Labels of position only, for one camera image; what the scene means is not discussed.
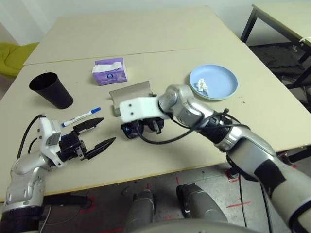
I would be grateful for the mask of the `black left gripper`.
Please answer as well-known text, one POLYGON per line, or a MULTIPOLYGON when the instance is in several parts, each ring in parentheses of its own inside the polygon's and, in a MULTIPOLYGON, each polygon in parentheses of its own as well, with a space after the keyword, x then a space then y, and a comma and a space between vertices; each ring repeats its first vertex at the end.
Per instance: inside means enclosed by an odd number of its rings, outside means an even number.
POLYGON ((83 133, 85 131, 96 128, 97 125, 104 120, 104 117, 97 117, 86 120, 73 127, 72 133, 64 135, 59 141, 60 152, 58 157, 62 162, 66 162, 73 158, 92 159, 98 154, 104 152, 114 141, 115 137, 102 141, 97 144, 92 150, 87 152, 86 146, 83 140, 80 140, 77 133, 83 133))

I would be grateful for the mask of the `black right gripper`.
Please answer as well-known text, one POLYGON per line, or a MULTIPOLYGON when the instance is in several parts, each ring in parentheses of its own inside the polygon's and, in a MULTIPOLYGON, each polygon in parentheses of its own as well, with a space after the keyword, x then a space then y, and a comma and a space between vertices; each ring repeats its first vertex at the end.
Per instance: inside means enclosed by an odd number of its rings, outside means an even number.
POLYGON ((161 134, 162 133, 162 120, 161 119, 156 119, 156 120, 152 120, 150 118, 148 119, 141 119, 141 120, 136 120, 135 121, 135 128, 136 128, 136 132, 140 132, 140 133, 144 133, 144 132, 148 132, 148 133, 152 133, 153 132, 153 125, 154 125, 154 129, 156 134, 161 134))

